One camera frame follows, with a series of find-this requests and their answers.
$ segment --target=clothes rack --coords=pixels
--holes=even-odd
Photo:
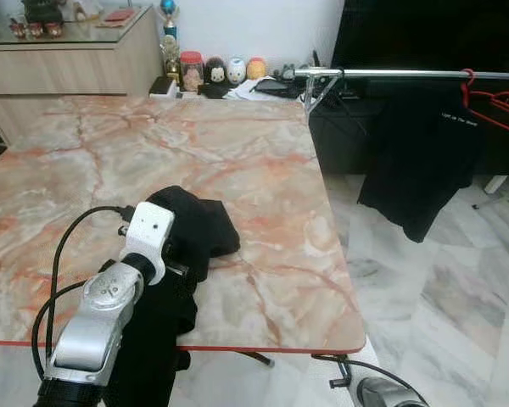
[[[297,77],[306,77],[305,84],[305,113],[309,114],[321,102],[321,100],[330,92],[338,79],[358,79],[358,78],[410,78],[410,79],[458,79],[466,80],[471,74],[465,70],[336,70],[325,68],[306,68],[295,70]],[[312,101],[315,79],[321,77],[331,77],[330,83],[322,90],[321,94]],[[485,79],[493,81],[509,81],[509,72],[475,72],[476,79]]]

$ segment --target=black cloth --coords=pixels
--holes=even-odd
[[[381,113],[373,139],[375,160],[358,202],[420,243],[441,208],[471,184],[484,145],[481,124],[458,87],[410,88]]]
[[[239,250],[238,233],[220,201],[198,199],[177,186],[148,201],[174,212],[165,262],[172,259],[188,273],[167,270],[159,284],[145,287],[104,390],[108,407],[168,405],[176,371],[187,367],[188,354],[177,349],[176,337],[194,328],[196,285],[207,277],[210,257]]]

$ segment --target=red jar lid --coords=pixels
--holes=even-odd
[[[181,53],[181,62],[185,64],[201,64],[202,54],[197,51],[185,51]]]

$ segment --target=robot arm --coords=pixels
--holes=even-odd
[[[144,285],[164,277],[162,248],[173,221],[172,212],[152,203],[136,207],[123,259],[84,284],[79,308],[48,361],[36,407],[97,405]]]

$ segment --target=red table edge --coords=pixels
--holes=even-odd
[[[19,346],[30,347],[31,343],[27,341],[0,341],[0,346]],[[45,343],[39,343],[39,347],[44,347]],[[355,349],[306,349],[306,348],[245,348],[233,346],[179,346],[180,350],[206,351],[206,352],[261,352],[261,353],[279,353],[279,354],[355,354],[360,352],[366,346],[364,344]]]

